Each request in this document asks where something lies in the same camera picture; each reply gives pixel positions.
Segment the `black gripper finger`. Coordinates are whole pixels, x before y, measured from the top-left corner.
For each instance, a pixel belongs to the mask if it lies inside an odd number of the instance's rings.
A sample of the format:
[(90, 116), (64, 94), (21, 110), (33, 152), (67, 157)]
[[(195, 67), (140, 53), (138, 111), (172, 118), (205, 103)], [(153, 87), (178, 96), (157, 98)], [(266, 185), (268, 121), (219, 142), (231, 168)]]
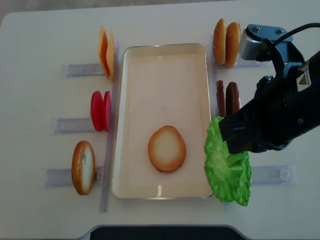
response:
[(231, 154), (237, 154), (244, 151), (252, 152), (254, 142), (251, 136), (234, 136), (226, 140), (228, 150)]
[(223, 141), (240, 139), (250, 140), (250, 106), (244, 106), (239, 111), (226, 116), (219, 122)]

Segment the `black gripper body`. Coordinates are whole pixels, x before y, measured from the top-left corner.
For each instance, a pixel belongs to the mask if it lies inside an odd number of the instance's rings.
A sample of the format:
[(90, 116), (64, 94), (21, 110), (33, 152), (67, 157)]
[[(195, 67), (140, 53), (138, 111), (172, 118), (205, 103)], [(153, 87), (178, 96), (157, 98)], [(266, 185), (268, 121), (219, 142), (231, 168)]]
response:
[(282, 150), (320, 125), (320, 78), (278, 75), (260, 82), (246, 110), (252, 119), (246, 149)]

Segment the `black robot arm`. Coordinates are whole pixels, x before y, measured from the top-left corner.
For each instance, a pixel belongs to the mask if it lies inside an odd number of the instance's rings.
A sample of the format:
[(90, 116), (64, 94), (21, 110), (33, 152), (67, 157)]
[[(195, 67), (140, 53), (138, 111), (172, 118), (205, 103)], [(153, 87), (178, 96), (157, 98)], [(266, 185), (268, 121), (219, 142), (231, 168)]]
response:
[(275, 75), (256, 85), (254, 97), (240, 105), (238, 86), (217, 83), (218, 107), (224, 114), (219, 123), (230, 153), (280, 151), (293, 139), (320, 124), (320, 55), (305, 60), (293, 44), (293, 34), (319, 27), (308, 23), (292, 31), (250, 24), (239, 43), (244, 60), (272, 61)]

